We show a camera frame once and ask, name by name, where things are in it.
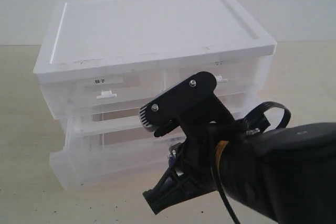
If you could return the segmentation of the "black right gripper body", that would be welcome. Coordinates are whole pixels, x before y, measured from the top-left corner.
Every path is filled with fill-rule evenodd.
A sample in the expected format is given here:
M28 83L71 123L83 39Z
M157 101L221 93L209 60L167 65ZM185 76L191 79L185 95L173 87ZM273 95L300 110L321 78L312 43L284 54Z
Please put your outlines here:
M194 167L204 166L207 162L214 166L215 146L222 139L249 136L252 131L264 132L269 126L262 112L251 111L244 118L235 120L220 100L211 96L156 129L154 136L165 136L180 127L186 136L181 161Z

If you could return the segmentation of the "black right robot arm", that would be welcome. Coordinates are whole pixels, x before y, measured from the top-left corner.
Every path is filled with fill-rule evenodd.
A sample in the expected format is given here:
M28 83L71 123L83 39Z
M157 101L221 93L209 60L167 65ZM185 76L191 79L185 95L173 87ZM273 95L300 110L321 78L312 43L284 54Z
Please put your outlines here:
M186 140L143 197L155 214L217 191L234 223L228 199L277 223L335 223L335 123L271 131L264 102L235 120L218 98L189 102L176 119Z

